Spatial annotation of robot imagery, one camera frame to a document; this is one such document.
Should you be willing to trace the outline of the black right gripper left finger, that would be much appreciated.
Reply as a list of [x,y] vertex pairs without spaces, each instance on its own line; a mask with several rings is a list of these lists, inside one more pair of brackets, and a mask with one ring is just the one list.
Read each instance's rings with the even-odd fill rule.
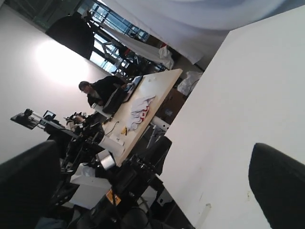
[[54,141],[42,142],[0,166],[0,227],[33,229],[60,181]]

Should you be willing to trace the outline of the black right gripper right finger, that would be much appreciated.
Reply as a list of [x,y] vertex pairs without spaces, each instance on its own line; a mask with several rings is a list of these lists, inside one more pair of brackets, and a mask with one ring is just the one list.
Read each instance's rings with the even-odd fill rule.
[[273,229],[305,227],[305,166],[263,143],[253,147],[248,180]]

